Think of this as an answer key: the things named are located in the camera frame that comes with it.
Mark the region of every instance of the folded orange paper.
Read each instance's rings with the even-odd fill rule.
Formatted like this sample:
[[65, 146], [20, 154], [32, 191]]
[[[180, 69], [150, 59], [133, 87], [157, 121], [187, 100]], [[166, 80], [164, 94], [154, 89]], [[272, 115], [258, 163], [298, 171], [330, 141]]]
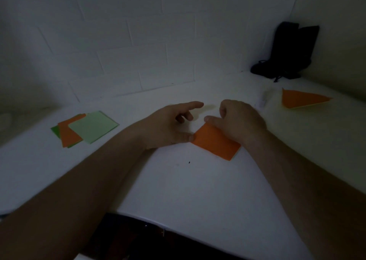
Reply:
[[62, 142], [62, 147], [67, 147], [72, 144], [75, 144], [79, 141], [82, 141], [83, 139], [75, 133], [73, 130], [71, 130], [68, 125], [70, 123], [73, 123], [76, 120], [82, 119], [86, 116], [86, 114], [80, 114], [76, 115], [70, 119], [64, 120], [58, 124], [60, 129], [60, 138]]
[[289, 109], [324, 103], [331, 99], [320, 94], [282, 89], [282, 104]]
[[221, 130], [205, 123], [194, 134], [195, 139], [192, 142], [209, 152], [230, 161], [240, 148], [240, 144], [228, 139], [224, 136]]

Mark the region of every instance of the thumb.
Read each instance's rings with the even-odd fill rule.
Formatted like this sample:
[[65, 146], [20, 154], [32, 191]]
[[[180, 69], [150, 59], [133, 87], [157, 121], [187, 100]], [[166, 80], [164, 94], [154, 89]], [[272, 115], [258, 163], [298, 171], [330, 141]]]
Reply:
[[219, 129], [222, 129], [223, 126], [223, 119], [222, 118], [218, 118], [216, 116], [212, 116], [212, 115], [207, 115], [204, 118], [204, 121], [207, 122], [208, 124], [211, 124]]
[[190, 142], [194, 140], [194, 136], [191, 133], [176, 132], [174, 134], [174, 143]]

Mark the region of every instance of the forearm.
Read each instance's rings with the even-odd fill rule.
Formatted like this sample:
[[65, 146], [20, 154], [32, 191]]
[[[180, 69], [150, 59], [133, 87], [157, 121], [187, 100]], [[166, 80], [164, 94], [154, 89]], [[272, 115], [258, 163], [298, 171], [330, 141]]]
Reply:
[[268, 131], [244, 144], [299, 235], [321, 259], [366, 255], [366, 196]]
[[0, 223], [0, 258], [73, 259], [143, 151], [128, 130], [118, 133]]

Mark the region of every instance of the white desk surface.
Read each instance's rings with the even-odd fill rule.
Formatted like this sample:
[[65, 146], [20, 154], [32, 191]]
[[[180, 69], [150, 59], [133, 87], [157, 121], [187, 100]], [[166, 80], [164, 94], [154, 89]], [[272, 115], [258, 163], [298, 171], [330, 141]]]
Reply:
[[[0, 213], [10, 212], [62, 176], [129, 124], [167, 105], [205, 103], [186, 123], [195, 132], [223, 99], [251, 105], [276, 89], [262, 115], [269, 130], [316, 164], [366, 193], [366, 104], [305, 79], [278, 83], [238, 73], [50, 112], [0, 147]], [[281, 87], [334, 97], [329, 103], [287, 110]], [[89, 145], [67, 149], [50, 128], [79, 113], [101, 110], [119, 127]], [[190, 143], [147, 153], [126, 178], [111, 211], [251, 259], [311, 259], [250, 155], [241, 148], [225, 161]]]

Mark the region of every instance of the right forearm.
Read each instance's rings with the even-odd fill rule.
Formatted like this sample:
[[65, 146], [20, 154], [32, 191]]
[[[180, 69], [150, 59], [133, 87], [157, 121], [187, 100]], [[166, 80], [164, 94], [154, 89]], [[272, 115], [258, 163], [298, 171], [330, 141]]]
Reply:
[[315, 257], [343, 259], [365, 255], [364, 194], [313, 164], [267, 130], [243, 141], [243, 145]]

